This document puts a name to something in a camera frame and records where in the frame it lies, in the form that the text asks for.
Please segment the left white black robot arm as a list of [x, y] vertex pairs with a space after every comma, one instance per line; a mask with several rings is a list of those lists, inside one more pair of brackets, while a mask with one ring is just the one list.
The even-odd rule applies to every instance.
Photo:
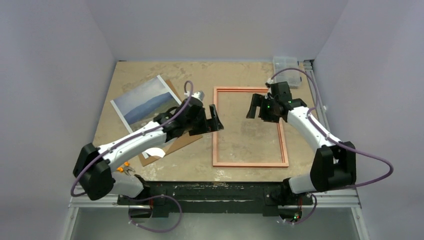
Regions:
[[224, 129], [216, 106], [209, 105], [210, 118], [206, 117], [203, 102], [195, 97], [186, 98], [178, 107], [159, 113], [139, 130], [111, 143], [94, 146], [84, 145], [74, 169], [74, 186], [80, 184], [82, 193], [70, 190], [72, 197], [87, 195], [92, 201], [115, 192], [130, 197], [138, 205], [146, 203], [149, 191], [140, 177], [117, 173], [126, 161], [152, 148], [177, 139], [188, 133], [190, 136], [217, 132]]

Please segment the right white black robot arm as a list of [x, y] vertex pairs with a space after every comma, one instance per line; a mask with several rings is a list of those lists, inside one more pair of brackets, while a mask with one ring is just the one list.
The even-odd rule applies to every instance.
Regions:
[[309, 173], [283, 181], [280, 196], [288, 204], [301, 194], [325, 192], [355, 184], [356, 155], [351, 142], [331, 141], [331, 133], [311, 115], [306, 103], [297, 99], [279, 100], [254, 93], [246, 115], [248, 119], [259, 117], [265, 122], [277, 123], [283, 119], [294, 127], [307, 141], [315, 156]]

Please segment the red picture frame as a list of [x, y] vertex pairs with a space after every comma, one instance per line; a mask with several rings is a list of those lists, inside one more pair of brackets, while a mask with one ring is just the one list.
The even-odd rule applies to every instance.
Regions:
[[216, 86], [213, 104], [227, 130], [212, 134], [212, 165], [217, 168], [287, 168], [284, 125], [245, 118], [253, 94], [266, 94], [265, 86]]

